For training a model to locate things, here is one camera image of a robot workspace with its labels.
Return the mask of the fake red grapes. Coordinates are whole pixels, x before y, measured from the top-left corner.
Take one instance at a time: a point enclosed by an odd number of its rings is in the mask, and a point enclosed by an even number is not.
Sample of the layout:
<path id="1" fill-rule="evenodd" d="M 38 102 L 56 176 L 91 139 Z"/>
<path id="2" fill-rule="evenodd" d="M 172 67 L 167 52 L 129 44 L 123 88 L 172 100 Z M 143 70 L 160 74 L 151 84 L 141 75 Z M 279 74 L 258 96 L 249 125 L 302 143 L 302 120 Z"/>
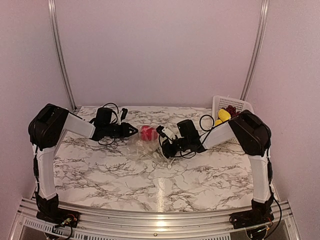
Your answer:
<path id="1" fill-rule="evenodd" d="M 240 114 L 240 111 L 238 111 L 237 108 L 232 105 L 228 105 L 224 109 L 230 114 L 232 118 Z"/>

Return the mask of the clear zip top bag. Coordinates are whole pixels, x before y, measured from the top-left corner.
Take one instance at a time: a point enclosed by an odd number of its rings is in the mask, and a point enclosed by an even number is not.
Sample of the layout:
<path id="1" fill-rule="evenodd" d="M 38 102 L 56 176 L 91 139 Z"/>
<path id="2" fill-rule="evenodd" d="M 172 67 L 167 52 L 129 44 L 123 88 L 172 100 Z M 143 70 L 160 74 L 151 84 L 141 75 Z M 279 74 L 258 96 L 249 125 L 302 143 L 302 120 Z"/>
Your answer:
<path id="1" fill-rule="evenodd" d="M 142 126 L 151 126 L 155 128 L 155 125 L 138 125 L 138 133 L 131 136 L 126 144 L 127 154 L 135 160 L 151 160 L 152 162 L 159 164 L 162 167 L 172 168 L 174 160 L 167 159 L 162 152 L 160 146 L 161 136 L 154 141 L 142 141 L 140 137 L 140 131 Z"/>

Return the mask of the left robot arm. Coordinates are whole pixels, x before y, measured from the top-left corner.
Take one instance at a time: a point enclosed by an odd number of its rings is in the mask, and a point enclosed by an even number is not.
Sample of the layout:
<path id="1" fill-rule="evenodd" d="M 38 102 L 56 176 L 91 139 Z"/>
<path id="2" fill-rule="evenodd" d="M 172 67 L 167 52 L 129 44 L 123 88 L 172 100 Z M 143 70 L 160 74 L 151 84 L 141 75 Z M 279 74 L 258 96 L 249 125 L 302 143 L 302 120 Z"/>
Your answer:
<path id="1" fill-rule="evenodd" d="M 71 132 L 95 142 L 105 137 L 129 138 L 139 132 L 125 122 L 128 110 L 113 110 L 106 106 L 98 108 L 91 121 L 85 121 L 69 110 L 48 103 L 28 126 L 33 149 L 33 174 L 36 180 L 35 199 L 38 212 L 36 217 L 59 226 L 76 227 L 79 213 L 59 207 L 59 195 L 54 182 L 54 159 L 61 134 Z"/>

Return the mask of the fake yellow lemon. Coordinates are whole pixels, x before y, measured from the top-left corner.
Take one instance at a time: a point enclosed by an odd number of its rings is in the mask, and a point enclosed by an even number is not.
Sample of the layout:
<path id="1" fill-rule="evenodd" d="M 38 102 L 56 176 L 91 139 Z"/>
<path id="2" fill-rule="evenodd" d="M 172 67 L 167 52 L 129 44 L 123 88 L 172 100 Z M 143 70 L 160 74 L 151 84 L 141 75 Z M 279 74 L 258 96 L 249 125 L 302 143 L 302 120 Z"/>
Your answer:
<path id="1" fill-rule="evenodd" d="M 218 126 L 218 125 L 220 125 L 220 124 L 222 124 L 222 123 L 223 123 L 223 121 L 222 121 L 222 120 L 217 119 L 217 120 L 216 120 L 216 122 L 215 122 L 215 126 Z"/>

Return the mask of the fake yellow banana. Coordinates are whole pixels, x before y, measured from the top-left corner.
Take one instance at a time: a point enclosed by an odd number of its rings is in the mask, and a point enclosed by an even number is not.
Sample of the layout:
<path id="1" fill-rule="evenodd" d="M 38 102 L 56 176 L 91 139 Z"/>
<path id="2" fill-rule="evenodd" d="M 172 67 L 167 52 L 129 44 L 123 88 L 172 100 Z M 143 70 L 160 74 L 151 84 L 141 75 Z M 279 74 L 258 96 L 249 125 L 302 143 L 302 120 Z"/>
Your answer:
<path id="1" fill-rule="evenodd" d="M 230 113 L 229 113 L 227 110 L 225 110 L 225 109 L 220 109 L 220 110 L 218 111 L 218 118 L 219 118 L 222 122 L 226 122 L 226 121 L 228 121 L 228 120 L 231 119 L 231 115 L 230 115 Z"/>

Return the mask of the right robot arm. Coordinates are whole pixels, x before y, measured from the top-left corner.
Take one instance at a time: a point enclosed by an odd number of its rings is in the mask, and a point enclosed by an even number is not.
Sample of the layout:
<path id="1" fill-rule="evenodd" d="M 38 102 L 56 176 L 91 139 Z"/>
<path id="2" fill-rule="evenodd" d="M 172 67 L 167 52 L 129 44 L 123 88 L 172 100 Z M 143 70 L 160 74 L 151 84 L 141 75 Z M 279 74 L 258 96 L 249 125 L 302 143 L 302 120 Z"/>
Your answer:
<path id="1" fill-rule="evenodd" d="M 273 169 L 270 160 L 271 130 L 250 110 L 228 116 L 200 134 L 191 119 L 177 123 L 178 134 L 162 125 L 156 128 L 159 146 L 167 159 L 185 158 L 219 147 L 247 157 L 253 181 L 251 209 L 234 212 L 229 221 L 234 229 L 248 228 L 274 220 L 272 204 Z"/>

